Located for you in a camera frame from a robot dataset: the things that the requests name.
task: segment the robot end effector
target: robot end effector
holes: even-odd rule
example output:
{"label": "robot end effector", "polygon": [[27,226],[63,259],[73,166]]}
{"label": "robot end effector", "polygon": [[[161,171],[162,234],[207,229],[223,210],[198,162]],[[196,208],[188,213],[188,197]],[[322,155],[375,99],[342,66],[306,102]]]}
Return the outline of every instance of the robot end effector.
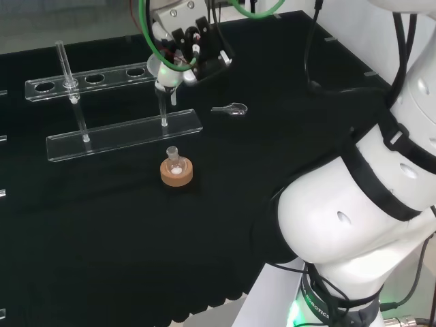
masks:
{"label": "robot end effector", "polygon": [[[183,73],[172,71],[162,63],[158,75],[161,86],[172,88],[180,82],[194,85],[231,64],[232,49],[218,28],[209,25],[204,0],[151,0],[150,6],[155,19],[155,39],[170,52],[180,50],[187,62],[197,56],[196,64]],[[199,53],[195,53],[196,48],[200,49]],[[170,55],[166,56],[167,60],[174,60]]]}

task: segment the acrylic test tube rack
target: acrylic test tube rack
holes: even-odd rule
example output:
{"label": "acrylic test tube rack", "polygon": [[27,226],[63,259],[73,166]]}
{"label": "acrylic test tube rack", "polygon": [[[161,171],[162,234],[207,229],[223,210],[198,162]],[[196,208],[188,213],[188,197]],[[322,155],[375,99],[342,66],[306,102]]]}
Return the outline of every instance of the acrylic test tube rack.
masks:
{"label": "acrylic test tube rack", "polygon": [[128,146],[155,142],[176,136],[198,133],[202,125],[194,109],[167,114],[164,99],[159,97],[160,115],[113,125],[87,128],[80,104],[80,94],[86,92],[149,83],[154,87],[156,78],[147,70],[147,63],[135,63],[73,74],[63,42],[56,42],[63,70],[62,76],[28,80],[26,99],[32,102],[68,97],[72,105],[78,131],[48,136],[46,139],[49,161],[62,161],[113,151]]}

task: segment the glass vial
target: glass vial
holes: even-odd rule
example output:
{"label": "glass vial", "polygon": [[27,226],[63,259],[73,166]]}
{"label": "glass vial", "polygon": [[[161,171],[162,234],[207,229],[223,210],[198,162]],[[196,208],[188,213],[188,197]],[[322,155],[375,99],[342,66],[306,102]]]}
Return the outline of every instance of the glass vial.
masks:
{"label": "glass vial", "polygon": [[178,155],[178,150],[175,146],[170,146],[166,149],[168,155],[167,169],[173,175],[180,175],[186,172],[186,160]]}

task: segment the rack hole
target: rack hole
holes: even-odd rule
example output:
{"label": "rack hole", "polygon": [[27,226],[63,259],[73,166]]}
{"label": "rack hole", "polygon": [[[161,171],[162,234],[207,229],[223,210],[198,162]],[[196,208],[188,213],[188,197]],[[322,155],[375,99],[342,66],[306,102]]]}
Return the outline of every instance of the rack hole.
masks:
{"label": "rack hole", "polygon": [[140,77],[144,75],[144,73],[145,73],[145,69],[142,67],[132,68],[126,71],[126,74],[129,75],[130,77]]}
{"label": "rack hole", "polygon": [[104,75],[103,74],[93,74],[88,75],[84,78],[89,84],[98,84],[104,81]]}
{"label": "rack hole", "polygon": [[35,90],[37,92],[40,92],[40,93],[45,93],[45,92],[49,92],[49,91],[53,90],[54,87],[55,87],[55,84],[53,82],[46,82],[46,83],[38,84],[35,87]]}

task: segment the black tablecloth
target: black tablecloth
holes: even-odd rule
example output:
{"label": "black tablecloth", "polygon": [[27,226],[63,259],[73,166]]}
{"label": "black tablecloth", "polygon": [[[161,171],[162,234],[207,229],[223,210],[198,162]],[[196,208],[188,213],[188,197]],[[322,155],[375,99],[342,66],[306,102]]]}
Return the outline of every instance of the black tablecloth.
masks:
{"label": "black tablecloth", "polygon": [[[248,292],[262,262],[249,248],[277,185],[382,107],[376,96],[311,97],[303,52],[310,18],[240,20],[222,29],[237,57],[228,73],[178,90],[200,134],[51,163],[46,136],[77,130],[67,99],[25,100],[28,79],[59,75],[54,48],[0,56],[0,308],[5,326],[167,326]],[[329,35],[310,68],[325,87],[384,85]],[[73,72],[146,61],[140,35],[67,46]],[[82,96],[89,127],[158,113],[153,85]],[[211,116],[242,102],[243,119]],[[175,145],[192,160],[188,187],[164,187]],[[265,247],[273,239],[262,240]]]}

